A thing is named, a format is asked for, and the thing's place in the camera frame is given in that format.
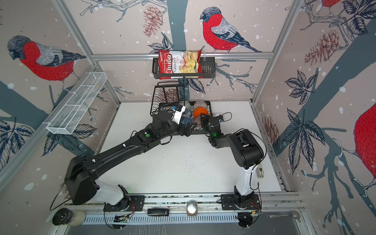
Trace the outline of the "orange plastic bowl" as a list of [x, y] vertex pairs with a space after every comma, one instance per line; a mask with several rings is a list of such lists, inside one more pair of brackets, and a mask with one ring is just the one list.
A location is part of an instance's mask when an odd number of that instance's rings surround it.
[[202, 115], [202, 114], [204, 114], [204, 115], [208, 115], [209, 112], [208, 112], [208, 110], [207, 110], [206, 108], [204, 108], [204, 107], [198, 107], [198, 108], [196, 108], [196, 109], [194, 110], [194, 112], [193, 112], [193, 116], [194, 116], [194, 118], [197, 118], [198, 116], [200, 116], [200, 115]]

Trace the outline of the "grey green patterned bowl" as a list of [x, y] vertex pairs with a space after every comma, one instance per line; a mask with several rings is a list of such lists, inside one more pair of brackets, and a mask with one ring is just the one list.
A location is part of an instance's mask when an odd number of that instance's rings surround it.
[[184, 101], [183, 104], [186, 107], [186, 110], [192, 111], [192, 105], [188, 101]]

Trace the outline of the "black wire dish rack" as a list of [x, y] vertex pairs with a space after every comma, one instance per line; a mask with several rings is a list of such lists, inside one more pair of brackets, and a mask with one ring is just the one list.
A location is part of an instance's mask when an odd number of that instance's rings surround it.
[[[173, 113], [173, 106], [180, 103], [184, 105], [184, 101], [188, 101], [193, 108], [193, 105], [197, 100], [189, 100], [188, 95], [186, 95], [184, 90], [184, 86], [178, 82], [158, 82], [154, 87], [150, 116], [152, 117], [154, 114], [157, 114], [159, 110]], [[191, 119], [194, 121], [195, 118], [193, 112], [194, 110], [192, 109]]]

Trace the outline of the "dark blue patterned bowl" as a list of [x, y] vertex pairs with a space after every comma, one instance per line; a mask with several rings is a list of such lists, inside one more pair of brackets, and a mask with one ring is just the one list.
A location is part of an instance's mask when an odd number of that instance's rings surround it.
[[182, 123], [184, 125], [188, 125], [188, 124], [191, 124], [192, 123], [192, 119], [190, 117], [186, 117], [184, 116], [183, 119], [182, 119]]

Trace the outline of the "red white patterned bowl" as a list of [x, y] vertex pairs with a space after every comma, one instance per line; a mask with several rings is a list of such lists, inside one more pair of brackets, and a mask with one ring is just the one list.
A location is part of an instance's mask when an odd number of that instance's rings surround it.
[[200, 116], [195, 118], [194, 123], [196, 124], [196, 129], [202, 129], [202, 121]]

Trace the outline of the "white brown patterned bowl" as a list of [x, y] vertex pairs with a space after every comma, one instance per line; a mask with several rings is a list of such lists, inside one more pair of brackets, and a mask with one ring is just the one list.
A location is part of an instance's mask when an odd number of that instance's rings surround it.
[[193, 105], [193, 110], [196, 110], [198, 108], [205, 108], [207, 109], [208, 108], [208, 105], [205, 101], [202, 101], [202, 100], [199, 100], [199, 101], [196, 101]]

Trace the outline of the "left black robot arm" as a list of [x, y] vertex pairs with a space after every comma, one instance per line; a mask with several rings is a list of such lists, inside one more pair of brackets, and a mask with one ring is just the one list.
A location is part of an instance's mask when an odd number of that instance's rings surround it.
[[122, 162], [160, 145], [166, 137], [171, 138], [175, 134], [190, 136], [196, 126], [196, 123], [176, 123], [171, 113], [160, 111], [153, 116], [152, 123], [127, 141], [86, 159], [74, 157], [64, 179], [72, 204], [82, 205], [92, 201], [106, 203], [117, 211], [126, 210], [130, 196], [124, 186], [103, 183], [99, 177]]

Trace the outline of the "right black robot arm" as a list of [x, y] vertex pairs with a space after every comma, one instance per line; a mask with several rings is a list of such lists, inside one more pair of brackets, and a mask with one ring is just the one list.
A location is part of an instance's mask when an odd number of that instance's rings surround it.
[[214, 148], [229, 147], [235, 162], [240, 167], [238, 180], [234, 186], [232, 199], [240, 210], [261, 210], [261, 200], [254, 186], [257, 168], [265, 157], [263, 149], [248, 129], [240, 129], [232, 134], [223, 134], [220, 128], [222, 116], [213, 117], [201, 114], [201, 127]]

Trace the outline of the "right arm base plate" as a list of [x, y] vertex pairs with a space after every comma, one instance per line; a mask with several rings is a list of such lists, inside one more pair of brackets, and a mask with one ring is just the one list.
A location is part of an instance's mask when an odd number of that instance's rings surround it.
[[250, 194], [247, 196], [241, 196], [237, 194], [222, 194], [220, 196], [220, 204], [222, 210], [261, 210], [261, 201], [257, 194]]

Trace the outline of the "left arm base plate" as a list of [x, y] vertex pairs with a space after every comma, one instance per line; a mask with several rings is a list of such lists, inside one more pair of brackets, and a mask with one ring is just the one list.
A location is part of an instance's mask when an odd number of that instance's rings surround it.
[[125, 196], [115, 205], [105, 204], [103, 210], [105, 212], [141, 212], [144, 207], [144, 195]]

